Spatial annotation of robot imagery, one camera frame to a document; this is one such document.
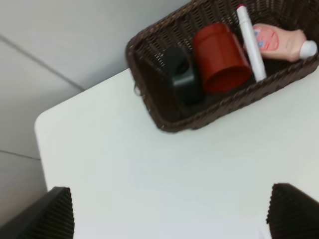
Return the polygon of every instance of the red plastic cup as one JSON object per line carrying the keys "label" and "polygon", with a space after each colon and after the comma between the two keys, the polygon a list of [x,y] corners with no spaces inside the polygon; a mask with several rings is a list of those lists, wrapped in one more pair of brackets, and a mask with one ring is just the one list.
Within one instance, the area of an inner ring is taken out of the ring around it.
{"label": "red plastic cup", "polygon": [[207,93],[230,91],[252,75],[237,37],[225,24],[216,23],[200,30],[193,39],[193,47]]}

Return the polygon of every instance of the white table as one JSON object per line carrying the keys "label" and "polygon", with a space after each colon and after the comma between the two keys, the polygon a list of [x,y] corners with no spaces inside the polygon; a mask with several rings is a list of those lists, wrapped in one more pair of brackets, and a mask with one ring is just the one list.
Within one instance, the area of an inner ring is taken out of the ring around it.
{"label": "white table", "polygon": [[36,121],[76,239],[254,239],[272,190],[319,199],[319,70],[199,129],[158,130],[126,70]]}

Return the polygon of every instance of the lotion bottle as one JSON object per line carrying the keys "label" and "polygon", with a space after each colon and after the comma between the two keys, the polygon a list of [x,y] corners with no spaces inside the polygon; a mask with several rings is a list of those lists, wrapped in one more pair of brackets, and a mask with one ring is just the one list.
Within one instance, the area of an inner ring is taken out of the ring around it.
{"label": "lotion bottle", "polygon": [[307,41],[301,30],[286,31],[259,23],[253,28],[264,58],[295,62],[314,56],[318,51],[317,44],[314,41]]}

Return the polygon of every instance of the brown wicker basket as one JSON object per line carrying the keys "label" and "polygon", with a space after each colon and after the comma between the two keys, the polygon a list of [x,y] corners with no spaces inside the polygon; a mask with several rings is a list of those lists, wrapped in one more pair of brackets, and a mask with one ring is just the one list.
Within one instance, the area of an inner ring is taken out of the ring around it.
{"label": "brown wicker basket", "polygon": [[179,45],[192,52],[191,41],[201,28],[215,22],[229,25],[242,42],[236,7],[243,3],[253,24],[287,30],[301,29],[319,44],[319,0],[195,0],[138,33],[127,45],[126,58],[136,86],[157,127],[168,132],[203,127],[313,72],[319,55],[290,63],[265,60],[268,78],[254,79],[227,94],[207,97],[202,104],[184,106],[167,83],[163,52]]}

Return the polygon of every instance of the marker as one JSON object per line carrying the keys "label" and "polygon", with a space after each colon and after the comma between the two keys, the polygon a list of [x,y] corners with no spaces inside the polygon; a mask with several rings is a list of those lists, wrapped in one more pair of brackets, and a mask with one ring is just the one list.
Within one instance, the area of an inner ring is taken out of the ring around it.
{"label": "marker", "polygon": [[247,9],[244,5],[241,4],[238,6],[237,16],[239,19],[240,30],[244,38],[249,61],[254,72],[255,79],[257,82],[262,81],[267,77],[265,65],[259,51],[253,25],[249,18]]}

